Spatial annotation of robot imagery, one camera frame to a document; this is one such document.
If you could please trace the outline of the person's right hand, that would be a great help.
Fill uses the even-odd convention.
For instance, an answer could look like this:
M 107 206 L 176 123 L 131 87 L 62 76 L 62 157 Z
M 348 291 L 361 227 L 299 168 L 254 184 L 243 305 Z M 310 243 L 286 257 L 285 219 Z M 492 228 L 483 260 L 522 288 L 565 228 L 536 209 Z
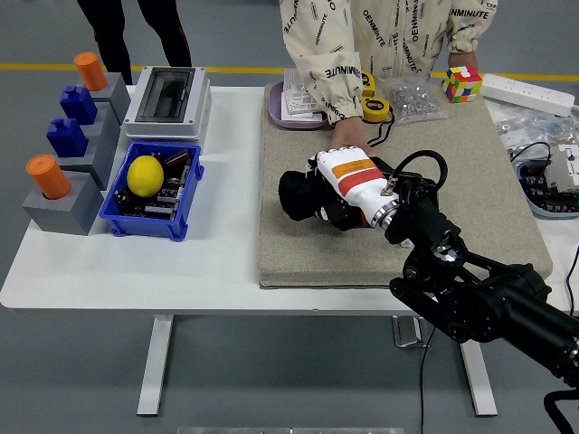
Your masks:
M 346 118 L 334 124 L 333 136 L 328 148 L 339 149 L 350 146 L 359 147 L 368 157 L 377 156 L 376 151 L 367 144 L 365 125 L 360 117 Z

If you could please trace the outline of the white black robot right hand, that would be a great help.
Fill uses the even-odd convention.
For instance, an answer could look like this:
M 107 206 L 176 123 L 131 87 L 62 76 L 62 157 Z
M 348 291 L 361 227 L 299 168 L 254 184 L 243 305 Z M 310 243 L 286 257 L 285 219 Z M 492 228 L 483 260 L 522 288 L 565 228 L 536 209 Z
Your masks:
M 342 201 L 358 208 L 372 228 L 383 230 L 399 207 L 393 180 L 387 179 L 357 146 L 318 152 L 308 159 L 308 175 L 321 175 Z

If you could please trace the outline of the person's left hand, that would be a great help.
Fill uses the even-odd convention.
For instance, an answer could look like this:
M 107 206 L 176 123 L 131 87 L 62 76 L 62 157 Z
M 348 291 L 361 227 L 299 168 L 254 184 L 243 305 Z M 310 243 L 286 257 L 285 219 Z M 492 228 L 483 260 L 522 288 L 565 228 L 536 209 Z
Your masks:
M 453 53 L 448 56 L 448 67 L 462 67 L 471 66 L 476 70 L 479 68 L 478 60 L 475 52 Z

